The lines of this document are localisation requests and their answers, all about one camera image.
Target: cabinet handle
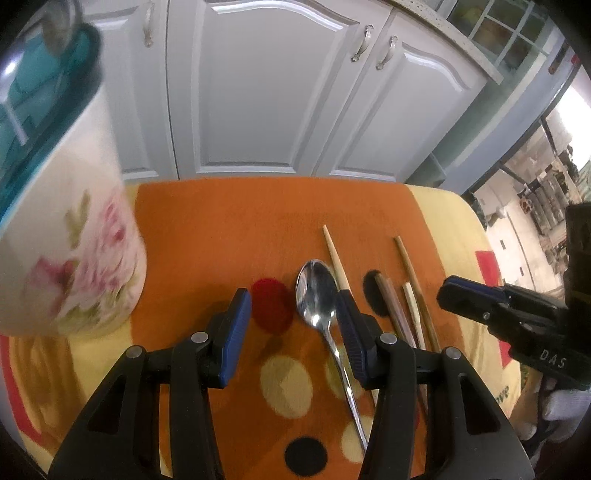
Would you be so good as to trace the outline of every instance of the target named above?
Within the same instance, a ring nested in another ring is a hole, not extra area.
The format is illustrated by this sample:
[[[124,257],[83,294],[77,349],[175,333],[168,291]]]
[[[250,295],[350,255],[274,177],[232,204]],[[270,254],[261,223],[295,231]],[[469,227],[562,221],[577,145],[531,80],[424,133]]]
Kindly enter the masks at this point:
[[[353,55],[351,57],[352,62],[356,62],[357,60],[359,60],[359,57],[361,55],[363,55],[363,52],[368,49],[369,40],[371,40],[371,30],[373,30],[373,29],[374,29],[373,25],[365,25],[365,36],[363,38],[363,41],[361,42],[361,46],[359,47],[359,50],[357,51],[357,53],[355,55]]]
[[[154,16],[154,7],[156,4],[152,1],[148,2],[149,7],[146,10],[146,16],[144,18],[144,45],[146,48],[150,48],[154,44],[152,40],[152,17]]]
[[[397,41],[398,37],[396,35],[390,37],[388,53],[386,54],[384,59],[382,61],[379,61],[378,64],[375,66],[376,70],[382,70],[384,68],[384,65],[386,65],[392,58],[392,56],[394,55],[394,49],[396,48]]]

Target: cabinet door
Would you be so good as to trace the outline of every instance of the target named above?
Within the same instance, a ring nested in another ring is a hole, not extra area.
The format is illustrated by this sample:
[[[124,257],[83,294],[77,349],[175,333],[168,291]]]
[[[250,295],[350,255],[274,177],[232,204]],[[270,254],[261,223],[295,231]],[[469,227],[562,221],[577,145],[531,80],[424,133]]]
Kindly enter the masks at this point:
[[[390,11],[378,0],[171,0],[181,177],[311,173]]]
[[[395,9],[388,22],[317,175],[406,180],[486,82],[470,60],[418,20]]]
[[[101,63],[125,180],[177,179],[166,94],[167,0],[82,2]]]

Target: table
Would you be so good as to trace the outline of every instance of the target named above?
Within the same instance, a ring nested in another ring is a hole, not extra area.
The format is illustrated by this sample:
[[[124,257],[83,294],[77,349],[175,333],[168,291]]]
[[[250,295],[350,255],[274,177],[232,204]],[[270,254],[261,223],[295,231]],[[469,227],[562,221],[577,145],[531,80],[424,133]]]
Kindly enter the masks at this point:
[[[238,369],[211,390],[213,422],[229,480],[355,479],[362,454],[336,368],[320,335],[297,316],[293,289],[312,258],[330,264],[330,230],[360,310],[372,311],[363,278],[380,270],[407,281],[393,242],[401,235],[442,346],[460,348],[506,414],[520,391],[519,365],[485,327],[440,310],[437,290],[451,274],[499,281],[476,215],[453,193],[402,184],[315,178],[231,178],[142,184],[128,189],[147,249],[144,291],[116,331],[97,339],[0,338],[0,358],[20,441],[42,468],[78,412],[130,345],[166,348],[205,326],[238,287],[253,292],[256,315]],[[335,329],[337,344],[340,335]],[[374,405],[356,383],[363,422]],[[161,465],[170,466],[168,396],[160,405]],[[424,463],[417,426],[413,475]]]

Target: metal screw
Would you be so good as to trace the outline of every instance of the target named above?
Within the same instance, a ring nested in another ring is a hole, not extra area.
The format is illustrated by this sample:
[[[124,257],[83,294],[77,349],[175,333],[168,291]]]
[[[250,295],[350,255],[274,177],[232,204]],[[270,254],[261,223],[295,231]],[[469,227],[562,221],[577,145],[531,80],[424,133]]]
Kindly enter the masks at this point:
[[[205,332],[195,332],[191,335],[191,341],[193,343],[204,343],[207,342],[209,335]]]
[[[445,354],[452,360],[458,360],[462,356],[462,353],[454,346],[446,348]]]
[[[386,345],[393,345],[398,340],[396,338],[396,335],[394,335],[393,333],[389,333],[389,332],[386,332],[386,333],[383,333],[382,335],[380,335],[379,339],[381,341],[383,341],[383,343],[385,343]]]
[[[126,351],[128,358],[138,358],[142,354],[142,348],[139,345],[132,345]]]

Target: metal spoon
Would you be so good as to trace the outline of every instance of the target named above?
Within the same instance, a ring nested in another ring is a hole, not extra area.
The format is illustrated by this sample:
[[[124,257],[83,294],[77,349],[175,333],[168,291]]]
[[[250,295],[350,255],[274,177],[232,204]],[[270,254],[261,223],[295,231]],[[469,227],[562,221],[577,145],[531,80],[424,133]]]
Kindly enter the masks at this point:
[[[0,60],[0,105],[4,107],[6,116],[8,117],[21,145],[27,143],[28,137],[17,118],[17,115],[12,109],[12,105],[8,99],[8,93],[10,92],[10,87],[17,76],[18,66],[21,63],[24,54],[24,43],[17,41],[11,47],[7,55]]]
[[[340,379],[345,389],[345,397],[353,415],[357,434],[363,447],[363,452],[368,448],[368,442],[363,432],[359,411],[355,404],[353,389],[349,381],[349,376],[343,366],[335,340],[330,334],[330,323],[336,320],[336,282],[330,270],[324,262],[320,260],[310,260],[307,262],[297,277],[295,284],[295,303],[297,310],[304,321],[318,330],[324,337],[329,346],[330,353],[335,359],[339,370]]]

